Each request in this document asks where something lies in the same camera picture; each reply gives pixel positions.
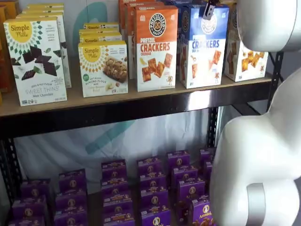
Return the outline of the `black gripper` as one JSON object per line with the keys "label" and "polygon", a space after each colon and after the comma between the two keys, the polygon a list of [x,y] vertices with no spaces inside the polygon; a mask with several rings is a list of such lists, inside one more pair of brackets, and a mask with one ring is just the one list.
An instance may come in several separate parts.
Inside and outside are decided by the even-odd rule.
{"label": "black gripper", "polygon": [[207,0],[205,11],[203,14],[204,20],[211,20],[212,15],[214,14],[215,6],[220,4],[219,0]]}

